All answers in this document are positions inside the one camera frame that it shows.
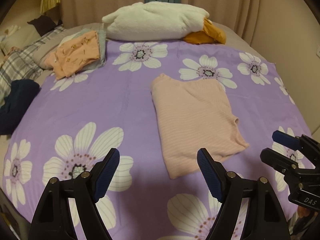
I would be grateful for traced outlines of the right hand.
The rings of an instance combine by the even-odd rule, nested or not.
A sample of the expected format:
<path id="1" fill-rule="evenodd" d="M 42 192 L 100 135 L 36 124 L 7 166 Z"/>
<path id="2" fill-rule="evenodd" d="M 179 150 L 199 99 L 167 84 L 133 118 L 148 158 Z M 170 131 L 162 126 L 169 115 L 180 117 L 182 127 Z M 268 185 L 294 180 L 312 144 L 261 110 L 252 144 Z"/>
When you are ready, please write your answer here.
<path id="1" fill-rule="evenodd" d="M 302 207 L 302 206 L 298 207 L 297 213 L 298 213 L 298 217 L 300 219 L 305 218 L 305 217 L 315 217 L 318 215 L 318 212 L 312 211 L 312 210 L 307 209 L 306 207 Z"/>

